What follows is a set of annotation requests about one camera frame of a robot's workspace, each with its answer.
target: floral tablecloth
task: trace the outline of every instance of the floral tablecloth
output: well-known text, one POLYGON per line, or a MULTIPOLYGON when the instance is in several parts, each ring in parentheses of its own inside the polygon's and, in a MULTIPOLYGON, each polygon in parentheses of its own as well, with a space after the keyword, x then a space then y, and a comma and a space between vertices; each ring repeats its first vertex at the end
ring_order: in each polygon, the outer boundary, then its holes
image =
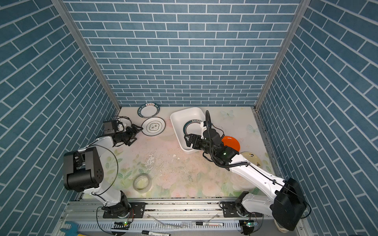
MULTIPOLYGON (((170 115, 183 107, 162 107, 157 117, 165 120, 165 130, 157 136, 146 136, 142 132, 130 147, 113 147, 119 172, 114 183, 128 198, 172 198, 172 197, 219 197, 238 196, 242 191, 263 194, 253 184, 237 174, 219 168, 202 157, 202 151, 186 154, 175 136, 170 115), (152 187, 146 193, 134 190, 133 180, 139 174, 148 174, 152 187)), ((261 160, 261 168, 273 173, 265 146, 257 129, 250 107, 201 107, 209 110, 211 121, 226 135, 236 138, 240 152, 248 151, 261 160)), ((122 108, 120 116, 128 116, 136 125, 145 119, 137 115, 137 108, 122 108)), ((116 174, 116 161, 111 154, 101 156, 105 179, 112 182, 116 174)))

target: tape roll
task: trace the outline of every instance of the tape roll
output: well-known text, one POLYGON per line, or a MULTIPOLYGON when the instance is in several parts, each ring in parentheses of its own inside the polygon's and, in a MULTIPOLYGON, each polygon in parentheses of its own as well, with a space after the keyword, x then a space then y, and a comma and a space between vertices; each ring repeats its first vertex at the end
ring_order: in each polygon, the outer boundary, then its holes
POLYGON ((133 182, 133 188, 138 193, 146 193, 146 192, 148 192, 150 190, 150 188, 151 188, 151 185, 152 185, 151 178, 147 174, 140 174, 140 175, 138 175, 134 179, 134 182, 133 182), (138 184, 141 181, 146 181, 146 179, 148 180, 148 183, 147 183, 147 185, 145 187, 138 186, 138 184))

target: ceramic plate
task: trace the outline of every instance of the ceramic plate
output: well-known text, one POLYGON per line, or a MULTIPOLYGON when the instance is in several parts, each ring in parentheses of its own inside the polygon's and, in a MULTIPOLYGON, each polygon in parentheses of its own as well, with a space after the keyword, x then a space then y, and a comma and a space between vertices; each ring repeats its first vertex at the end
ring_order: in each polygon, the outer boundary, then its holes
POLYGON ((138 108, 138 116, 142 118, 151 118, 156 116, 160 107, 156 103, 146 103, 138 108))
POLYGON ((164 131, 165 121, 159 117, 152 117, 143 122, 142 128, 145 135, 155 136, 164 131))
POLYGON ((201 135, 201 120, 190 120, 185 123, 183 127, 184 135, 187 134, 199 134, 201 135))

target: metal frame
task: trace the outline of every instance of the metal frame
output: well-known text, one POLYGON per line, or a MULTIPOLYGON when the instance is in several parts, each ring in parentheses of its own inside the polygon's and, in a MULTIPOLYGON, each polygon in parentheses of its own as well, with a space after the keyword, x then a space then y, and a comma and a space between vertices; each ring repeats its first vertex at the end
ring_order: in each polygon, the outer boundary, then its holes
MULTIPOLYGON (((246 219, 245 217, 224 218, 222 209, 219 207, 220 201, 235 201, 235 197, 220 197, 220 198, 182 198, 182 199, 129 199, 129 202, 145 202, 146 208, 144 217, 141 219, 134 219, 134 228, 128 232, 140 232, 141 225, 147 227, 157 227, 156 218, 159 221, 169 224, 181 224, 182 222, 191 221, 209 221, 224 222, 224 228, 205 228, 192 227, 186 229, 172 229, 166 228, 167 231, 182 231, 182 230, 235 230, 239 226, 238 220, 246 219)), ((81 201, 71 201, 68 203, 61 219, 55 227, 52 235, 63 235, 59 229, 64 227, 65 221, 74 221, 79 224, 80 228, 88 229, 88 231, 100 232, 96 222, 96 209, 102 206, 101 203, 95 199, 83 199, 81 201)), ((109 231, 113 225, 114 219, 103 219, 101 216, 102 210, 98 211, 99 224, 103 229, 109 231)), ((272 216, 264 216, 264 220, 273 220, 272 216)), ((296 232, 299 236, 312 236, 309 233, 306 222, 300 221, 298 223, 296 232)))
POLYGON ((104 74, 102 73, 99 65, 97 64, 95 58, 93 57, 87 43, 85 42, 83 36, 81 35, 79 28, 75 24, 71 14, 68 12, 68 9, 62 0, 51 0, 53 5, 55 6, 56 10, 58 11, 60 17, 66 24, 68 30, 70 31, 72 37, 75 39, 77 45, 79 46, 80 50, 82 51, 84 57, 87 59, 89 65, 93 69, 94 73, 96 74, 98 80, 104 87, 106 93, 110 97, 110 100, 113 102, 114 106, 118 111, 121 110, 121 105, 118 102, 115 94, 113 93, 109 83, 107 82, 104 74))
POLYGON ((260 95, 257 99, 256 105, 255 105, 255 110, 258 111, 262 105, 262 102, 264 101, 264 98, 266 96, 266 93, 268 92, 268 89, 270 85, 273 82, 274 77, 277 74, 278 68, 281 65, 281 62, 286 54, 287 49, 290 46, 291 40, 294 37, 295 32, 298 29, 299 23, 301 22, 303 15, 305 14, 307 7, 309 5, 311 0, 302 0, 301 3, 299 4, 297 11, 294 15, 293 21, 290 24, 290 27, 286 33, 286 36, 282 42, 282 45, 280 47, 280 50, 277 53, 277 57, 274 61, 274 64, 272 68, 269 71, 269 74, 266 78, 265 84, 262 87, 262 90, 260 92, 260 95))

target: orange plate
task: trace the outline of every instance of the orange plate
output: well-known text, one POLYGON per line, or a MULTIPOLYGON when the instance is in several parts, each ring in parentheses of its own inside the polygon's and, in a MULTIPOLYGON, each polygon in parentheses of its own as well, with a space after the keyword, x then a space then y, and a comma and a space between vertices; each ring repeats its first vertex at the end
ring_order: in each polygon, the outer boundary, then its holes
POLYGON ((231 136, 225 136, 222 138, 222 142, 225 146, 229 146, 230 148, 235 149, 236 151, 240 151, 240 143, 236 138, 231 136))

